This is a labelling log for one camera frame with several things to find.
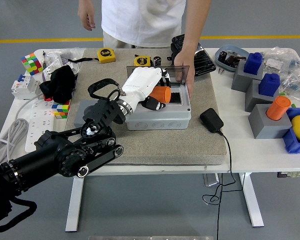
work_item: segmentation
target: electrical socket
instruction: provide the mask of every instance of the electrical socket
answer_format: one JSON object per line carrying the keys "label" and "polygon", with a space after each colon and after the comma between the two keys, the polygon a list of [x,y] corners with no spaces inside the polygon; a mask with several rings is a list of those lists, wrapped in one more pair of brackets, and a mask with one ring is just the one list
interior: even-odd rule
{"label": "electrical socket", "polygon": [[53,101],[40,100],[32,104],[29,129],[25,141],[25,151],[36,150],[35,142],[46,130],[53,131],[55,115],[51,109]]}

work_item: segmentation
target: orange cup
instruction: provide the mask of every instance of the orange cup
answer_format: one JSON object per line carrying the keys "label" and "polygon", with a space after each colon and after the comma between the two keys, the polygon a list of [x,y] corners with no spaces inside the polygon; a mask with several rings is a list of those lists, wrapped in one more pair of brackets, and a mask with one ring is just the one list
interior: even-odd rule
{"label": "orange cup", "polygon": [[278,121],[282,118],[290,106],[291,101],[289,98],[286,96],[277,96],[265,114],[271,120]]}
{"label": "orange cup", "polygon": [[149,96],[157,99],[162,104],[167,104],[171,99],[171,89],[168,86],[155,86]]}

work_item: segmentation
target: black power adapter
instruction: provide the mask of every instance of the black power adapter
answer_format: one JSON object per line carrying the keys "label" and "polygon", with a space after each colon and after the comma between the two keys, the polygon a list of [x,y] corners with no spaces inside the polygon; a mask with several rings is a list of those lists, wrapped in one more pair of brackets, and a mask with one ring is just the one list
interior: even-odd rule
{"label": "black power adapter", "polygon": [[200,119],[211,133],[219,132],[224,126],[224,122],[213,108],[209,108],[200,114]]}

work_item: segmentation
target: blue tray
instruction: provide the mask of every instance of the blue tray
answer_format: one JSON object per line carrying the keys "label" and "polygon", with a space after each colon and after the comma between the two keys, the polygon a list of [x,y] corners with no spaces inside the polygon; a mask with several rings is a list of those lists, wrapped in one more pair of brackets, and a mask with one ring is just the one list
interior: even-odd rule
{"label": "blue tray", "polygon": [[[291,121],[295,116],[300,115],[300,107],[291,107],[286,111],[286,114]],[[289,154],[300,154],[300,142],[298,141],[292,127],[290,127],[282,138],[285,144],[285,149]]]}
{"label": "blue tray", "polygon": [[224,64],[224,63],[222,63],[222,62],[220,62],[220,61],[218,60],[219,54],[220,54],[222,51],[225,51],[226,53],[227,53],[228,51],[235,52],[235,53],[239,54],[239,55],[242,56],[242,57],[246,57],[246,59],[248,59],[248,57],[249,57],[249,52],[247,52],[246,50],[243,50],[243,49],[240,48],[240,47],[237,47],[237,46],[234,46],[234,45],[224,45],[224,46],[220,47],[219,50],[216,51],[216,53],[215,53],[215,63],[216,63],[217,65],[219,65],[220,67],[229,70],[230,72],[235,72],[235,71],[236,71],[236,68],[235,68],[235,67],[228,66],[228,65],[226,65],[226,64]]}

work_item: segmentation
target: robotic arm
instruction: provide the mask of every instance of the robotic arm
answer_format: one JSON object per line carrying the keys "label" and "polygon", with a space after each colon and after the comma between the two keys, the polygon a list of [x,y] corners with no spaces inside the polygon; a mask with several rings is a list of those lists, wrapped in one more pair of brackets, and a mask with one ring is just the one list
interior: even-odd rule
{"label": "robotic arm", "polygon": [[[29,207],[0,226],[0,232],[35,212],[36,203],[16,198],[22,192],[58,173],[64,177],[84,178],[120,157],[124,148],[116,143],[111,122],[124,123],[125,116],[132,114],[137,104],[149,96],[163,74],[161,68],[136,68],[122,88],[117,85],[120,92],[117,99],[100,99],[85,110],[82,127],[63,132],[47,130],[34,143],[36,151],[0,164],[0,221],[12,211],[10,201]],[[75,142],[68,139],[79,134],[80,139]]]}

